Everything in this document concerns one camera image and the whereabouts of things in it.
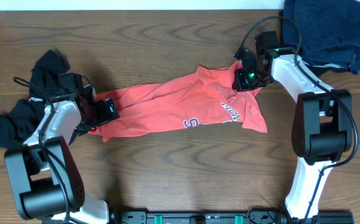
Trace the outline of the red orange t-shirt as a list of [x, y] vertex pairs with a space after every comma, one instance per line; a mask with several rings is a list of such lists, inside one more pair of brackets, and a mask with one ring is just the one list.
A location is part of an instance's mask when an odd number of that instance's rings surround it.
[[267, 132], [256, 96], [258, 90], [237, 92], [232, 88], [235, 71], [242, 66], [208, 69], [164, 83], [137, 84], [104, 93], [111, 98], [119, 117], [93, 131], [103, 141], [150, 133], [195, 128], [201, 125], [240, 123], [244, 129]]

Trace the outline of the black t-shirt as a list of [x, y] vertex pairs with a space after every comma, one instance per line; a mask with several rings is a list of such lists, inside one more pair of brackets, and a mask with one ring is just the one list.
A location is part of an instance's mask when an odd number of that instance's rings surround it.
[[[31, 70], [30, 82], [40, 87], [48, 97], [74, 93], [81, 78], [59, 80], [59, 75], [68, 73], [69, 61], [59, 50], [48, 50]], [[44, 116], [46, 100], [39, 90], [29, 90], [27, 100], [20, 99], [8, 114], [0, 114], [0, 147], [12, 149], [22, 145], [38, 127]]]

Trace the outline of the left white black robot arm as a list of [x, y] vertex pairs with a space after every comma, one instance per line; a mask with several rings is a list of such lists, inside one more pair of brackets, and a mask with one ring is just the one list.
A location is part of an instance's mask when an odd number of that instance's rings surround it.
[[4, 162], [19, 216], [42, 223], [118, 223], [105, 200], [87, 194], [69, 150], [74, 134], [118, 117], [112, 99], [96, 101], [92, 84], [77, 73], [57, 75], [57, 88], [42, 88], [14, 77], [46, 101], [44, 117]]

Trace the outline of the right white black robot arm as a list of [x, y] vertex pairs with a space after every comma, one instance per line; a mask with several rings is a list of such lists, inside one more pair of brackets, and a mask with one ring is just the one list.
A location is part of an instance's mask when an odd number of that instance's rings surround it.
[[291, 143], [298, 157], [295, 176], [283, 208], [273, 223], [353, 223], [351, 212], [321, 212], [318, 201], [326, 179], [341, 156], [357, 141], [351, 95], [323, 83], [305, 65], [297, 49], [282, 47], [277, 33], [255, 37], [257, 55], [244, 46], [234, 54], [241, 68], [232, 88], [237, 92], [280, 83], [296, 103]]

